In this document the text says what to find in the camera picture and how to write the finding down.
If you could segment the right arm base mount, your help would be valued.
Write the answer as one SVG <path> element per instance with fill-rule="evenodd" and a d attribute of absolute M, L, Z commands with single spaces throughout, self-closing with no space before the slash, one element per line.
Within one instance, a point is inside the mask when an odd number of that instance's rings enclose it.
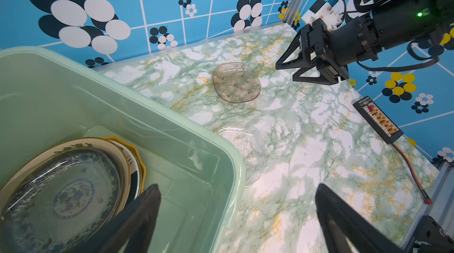
<path fill-rule="evenodd" d="M 431 217 L 423 216 L 406 246 L 405 253 L 454 253 L 454 240 Z"/>

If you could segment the yellow dotted plate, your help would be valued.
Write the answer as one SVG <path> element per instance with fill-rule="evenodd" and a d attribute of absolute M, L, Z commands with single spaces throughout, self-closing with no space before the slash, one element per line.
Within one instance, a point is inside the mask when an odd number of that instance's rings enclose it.
<path fill-rule="evenodd" d="M 135 158 L 137 159 L 137 162 L 138 162 L 138 165 L 139 165 L 139 168 L 140 168 L 140 175 L 141 175 L 141 180 L 140 180 L 140 193 L 143 193 L 144 191 L 144 185 L 145 185 L 145 177 L 146 177 L 146 174 L 147 174 L 147 170 L 146 170 L 146 167 L 145 167 L 145 164 L 143 163 L 141 157 L 140 157 L 140 153 L 137 149 L 137 147 L 133 144 L 130 144 L 116 136 L 107 136 L 107 137 L 104 137 L 104 139 L 107 139 L 107 140 L 113 140 L 114 142 L 117 142 L 119 144 L 122 144 L 123 146 L 125 146 L 126 148 L 129 149 L 129 151 L 134 154 Z"/>

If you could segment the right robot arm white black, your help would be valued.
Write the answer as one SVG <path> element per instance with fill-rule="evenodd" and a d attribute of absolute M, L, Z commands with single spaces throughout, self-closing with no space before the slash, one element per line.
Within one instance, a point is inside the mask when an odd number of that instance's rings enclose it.
<path fill-rule="evenodd" d="M 317 0 L 277 70 L 294 69 L 293 80 L 335 85 L 349 78 L 348 65 L 377 60 L 384 49 L 420 40 L 440 44 L 454 22 L 454 0 Z"/>

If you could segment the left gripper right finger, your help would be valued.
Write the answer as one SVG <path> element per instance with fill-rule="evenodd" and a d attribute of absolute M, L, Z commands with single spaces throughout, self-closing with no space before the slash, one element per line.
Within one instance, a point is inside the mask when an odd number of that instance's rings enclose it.
<path fill-rule="evenodd" d="M 349 243 L 360 253 L 403 251 L 323 183 L 317 188 L 315 204 L 330 253 L 350 253 L 352 249 Z"/>

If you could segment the white plate striped green rim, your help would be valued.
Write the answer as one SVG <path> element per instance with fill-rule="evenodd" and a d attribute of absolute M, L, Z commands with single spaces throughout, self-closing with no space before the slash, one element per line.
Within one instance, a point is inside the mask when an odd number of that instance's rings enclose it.
<path fill-rule="evenodd" d="M 113 142 L 113 144 L 115 144 L 122 150 L 122 152 L 125 154 L 127 161 L 128 161 L 131 178 L 130 178 L 130 192 L 129 192 L 126 204 L 129 204 L 137 196 L 140 195 L 140 180 L 141 180 L 140 168 L 139 168 L 137 159 L 135 158 L 134 154 L 132 154 L 129 151 L 128 148 L 126 148 L 122 144 L 114 142 L 113 140 L 110 140 L 110 142 Z"/>

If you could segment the beige bowl plate with leaves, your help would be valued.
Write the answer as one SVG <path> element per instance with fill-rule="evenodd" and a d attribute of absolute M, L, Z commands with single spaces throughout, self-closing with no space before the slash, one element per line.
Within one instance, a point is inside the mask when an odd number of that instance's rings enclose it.
<path fill-rule="evenodd" d="M 13 195 L 27 176 L 39 169 L 52 158 L 65 151 L 92 148 L 105 153 L 114 163 L 120 178 L 120 199 L 114 214 L 120 213 L 130 193 L 131 172 L 128 159 L 118 143 L 112 138 L 85 137 L 70 140 L 58 145 L 39 144 L 38 141 L 23 141 L 7 145 L 1 143 L 1 210 L 4 210 Z"/>

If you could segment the light green plastic bin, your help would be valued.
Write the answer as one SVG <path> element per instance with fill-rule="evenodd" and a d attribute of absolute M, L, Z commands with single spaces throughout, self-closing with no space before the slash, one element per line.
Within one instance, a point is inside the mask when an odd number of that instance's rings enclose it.
<path fill-rule="evenodd" d="M 218 252 L 245 184 L 229 141 L 58 53 L 1 52 L 1 143 L 107 136 L 138 148 L 162 193 L 150 252 Z"/>

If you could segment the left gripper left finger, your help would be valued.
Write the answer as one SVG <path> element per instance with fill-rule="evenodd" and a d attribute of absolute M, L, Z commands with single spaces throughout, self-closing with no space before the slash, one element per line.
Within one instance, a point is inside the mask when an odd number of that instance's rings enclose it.
<path fill-rule="evenodd" d="M 162 194 L 151 185 L 74 253 L 146 253 L 157 223 Z"/>

